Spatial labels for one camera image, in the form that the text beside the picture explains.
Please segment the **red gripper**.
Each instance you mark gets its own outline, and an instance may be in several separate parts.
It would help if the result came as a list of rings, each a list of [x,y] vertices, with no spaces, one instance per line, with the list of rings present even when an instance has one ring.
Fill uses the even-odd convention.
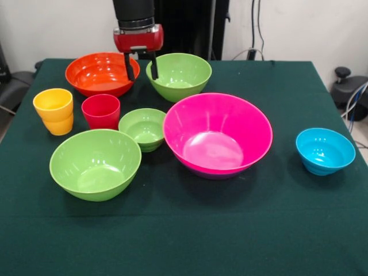
[[[155,24],[145,29],[122,30],[118,27],[113,30],[113,37],[116,48],[124,53],[127,77],[130,81],[135,80],[134,70],[130,64],[129,53],[139,51],[151,52],[151,77],[158,79],[158,67],[156,62],[156,53],[163,46],[164,31],[161,24]]]

